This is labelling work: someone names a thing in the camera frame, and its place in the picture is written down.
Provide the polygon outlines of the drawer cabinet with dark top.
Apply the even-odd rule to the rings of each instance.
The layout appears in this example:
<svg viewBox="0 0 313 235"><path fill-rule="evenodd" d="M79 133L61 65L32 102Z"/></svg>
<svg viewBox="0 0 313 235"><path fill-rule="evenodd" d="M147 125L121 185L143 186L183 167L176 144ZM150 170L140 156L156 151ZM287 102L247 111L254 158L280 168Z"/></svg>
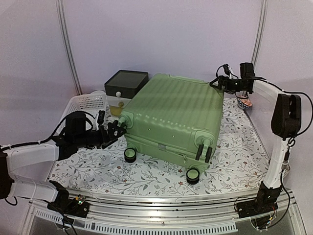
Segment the drawer cabinet with dark top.
<svg viewBox="0 0 313 235"><path fill-rule="evenodd" d="M120 116L148 80L149 74L143 71L119 70L115 73L104 84L111 115Z"/></svg>

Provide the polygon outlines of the green hard-shell suitcase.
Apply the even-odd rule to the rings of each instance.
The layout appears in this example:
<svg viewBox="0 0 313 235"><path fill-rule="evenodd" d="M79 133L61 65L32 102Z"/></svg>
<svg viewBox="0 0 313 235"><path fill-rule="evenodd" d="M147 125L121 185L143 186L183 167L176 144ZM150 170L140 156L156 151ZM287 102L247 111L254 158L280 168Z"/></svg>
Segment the green hard-shell suitcase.
<svg viewBox="0 0 313 235"><path fill-rule="evenodd" d="M127 149L182 166L197 184L217 147L223 100L208 82L156 74L119 117Z"/></svg>

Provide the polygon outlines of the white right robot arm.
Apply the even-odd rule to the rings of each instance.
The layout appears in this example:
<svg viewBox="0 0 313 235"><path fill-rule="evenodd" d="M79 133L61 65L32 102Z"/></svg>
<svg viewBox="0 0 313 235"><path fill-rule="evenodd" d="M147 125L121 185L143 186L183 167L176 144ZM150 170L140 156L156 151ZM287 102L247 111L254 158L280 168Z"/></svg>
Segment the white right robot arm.
<svg viewBox="0 0 313 235"><path fill-rule="evenodd" d="M240 64L240 76L236 76L228 64L221 65L224 75L216 75L210 86L228 94L245 91L257 93L266 100L274 102L271 130L275 143L268 171L261 182L254 199L235 204L240 218L276 212L277 199L285 189L283 174L288 164L290 149L301 128L301 98L296 93L286 92L266 79L257 77L252 63Z"/></svg>

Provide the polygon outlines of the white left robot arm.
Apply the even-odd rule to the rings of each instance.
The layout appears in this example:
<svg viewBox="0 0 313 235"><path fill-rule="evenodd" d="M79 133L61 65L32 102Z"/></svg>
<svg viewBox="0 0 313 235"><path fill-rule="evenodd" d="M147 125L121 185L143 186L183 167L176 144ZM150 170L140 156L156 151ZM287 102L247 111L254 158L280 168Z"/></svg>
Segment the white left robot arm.
<svg viewBox="0 0 313 235"><path fill-rule="evenodd" d="M69 159L80 149L105 149L126 133L126 121L105 123L105 111L96 116L86 111L72 112L60 121L65 126L44 140L0 148L0 197L36 199L47 202L48 209L64 215L85 218L90 204L79 194L71 199L68 190L47 173L26 170L47 169L55 162Z"/></svg>

